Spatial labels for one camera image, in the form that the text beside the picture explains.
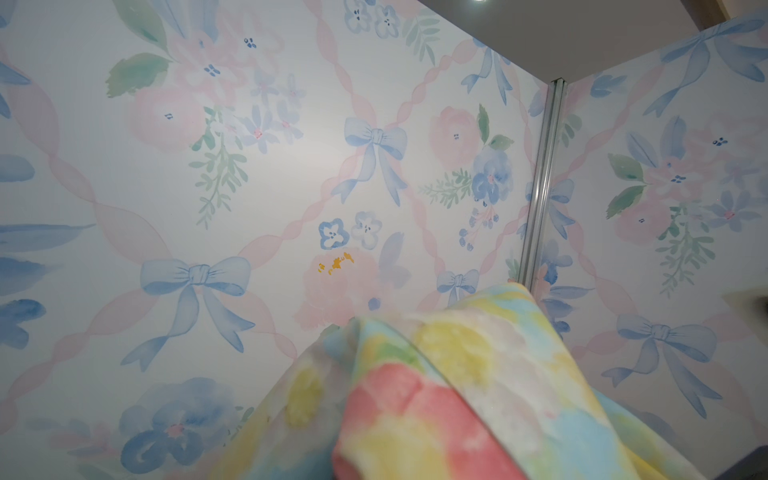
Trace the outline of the pastel tie-dye cloth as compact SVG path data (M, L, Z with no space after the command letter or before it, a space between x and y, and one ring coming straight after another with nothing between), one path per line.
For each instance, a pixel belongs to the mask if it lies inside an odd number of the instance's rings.
M212 479L696 479L594 390L521 285L326 328Z

